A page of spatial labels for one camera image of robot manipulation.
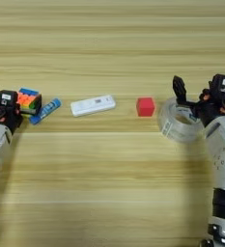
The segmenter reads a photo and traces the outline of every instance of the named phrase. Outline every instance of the small red block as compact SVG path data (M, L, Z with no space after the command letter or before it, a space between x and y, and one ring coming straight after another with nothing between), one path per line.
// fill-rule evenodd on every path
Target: small red block
M155 102L151 97L139 97L137 100L139 117L151 117L155 111Z

